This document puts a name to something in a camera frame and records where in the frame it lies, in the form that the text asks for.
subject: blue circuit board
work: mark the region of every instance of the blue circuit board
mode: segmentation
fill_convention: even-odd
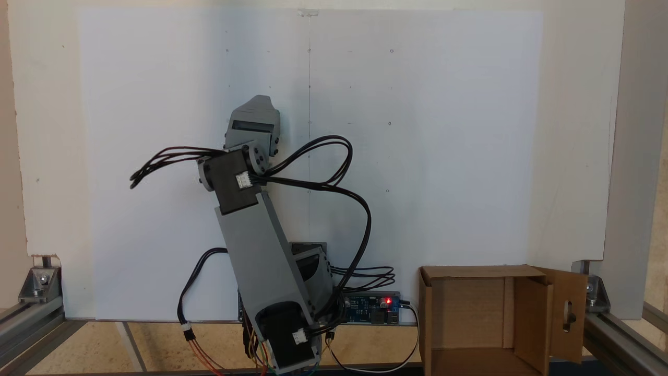
[[[398,325],[398,292],[365,292],[345,295],[345,316],[351,324]]]

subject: orange wire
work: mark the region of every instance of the orange wire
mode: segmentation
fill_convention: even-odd
[[[270,363],[270,361],[269,361],[269,353],[267,352],[267,348],[265,347],[265,343],[264,343],[264,342],[262,342],[262,350],[265,351],[265,357],[266,357],[265,361],[267,362],[266,366],[269,366],[269,363]]]
[[[204,351],[204,349],[202,348],[202,346],[200,346],[200,343],[197,342],[196,339],[192,340],[192,342],[195,344],[195,347],[200,351],[200,354],[204,357],[204,359],[206,359],[208,361],[208,363],[211,367],[216,366],[216,367],[218,367],[217,369],[220,369],[221,371],[227,371],[225,369],[225,367],[216,363],[216,361],[213,360],[213,358],[211,356],[209,356],[209,354],[207,354],[206,351]]]
[[[195,342],[195,348],[199,351],[200,355],[202,355],[202,358],[204,359],[204,361],[208,365],[209,370],[211,372],[215,373],[217,376],[225,376],[218,369],[216,369],[216,367],[214,367],[213,364],[211,364],[211,362],[206,358],[206,355],[204,355],[204,351],[202,350],[200,345],[197,343],[197,341],[193,341],[193,342]]]
[[[213,372],[213,373],[216,374],[217,376],[224,376],[222,373],[218,372],[218,370],[215,369],[215,368],[211,365],[211,363],[209,363],[209,361],[206,360],[206,358],[204,358],[204,355],[202,355],[202,353],[199,351],[199,349],[197,349],[197,348],[192,344],[192,341],[188,341],[188,344],[190,344],[190,348],[192,349],[192,352],[195,354],[195,356],[197,357],[197,359],[199,359],[199,361],[200,361],[200,362],[201,362],[201,363],[202,363],[202,364],[203,364],[209,371]]]

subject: red wire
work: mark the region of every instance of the red wire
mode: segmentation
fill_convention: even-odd
[[[218,370],[215,369],[215,368],[211,365],[211,363],[209,363],[209,361],[206,360],[206,358],[204,358],[204,355],[202,355],[202,353],[199,351],[199,349],[197,349],[197,348],[192,344],[192,341],[188,341],[188,343],[190,344],[190,348],[192,349],[192,352],[195,354],[195,356],[197,357],[197,359],[199,359],[199,361],[200,361],[200,362],[201,362],[201,363],[202,363],[202,364],[203,364],[209,371],[213,372],[213,373],[216,374],[217,376],[224,376],[222,373],[218,372]]]

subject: cardboard flap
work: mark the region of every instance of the cardboard flap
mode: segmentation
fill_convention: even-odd
[[[540,373],[504,349],[435,350],[432,369],[446,376],[536,376]]]
[[[582,363],[587,275],[536,269],[545,273],[547,282],[554,286],[550,355],[565,361]]]
[[[503,278],[503,277],[535,277],[544,274],[529,265],[499,266],[423,266],[422,278],[427,286],[432,280],[448,278]]]
[[[417,308],[420,322],[420,357],[424,376],[432,376],[432,288],[420,281],[420,301]]]
[[[552,333],[552,285],[515,278],[515,355],[546,375]]]

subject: bolt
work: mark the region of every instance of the bolt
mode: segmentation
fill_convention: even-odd
[[[38,280],[39,283],[41,284],[47,284],[47,282],[49,282],[49,274],[46,273],[40,274]]]

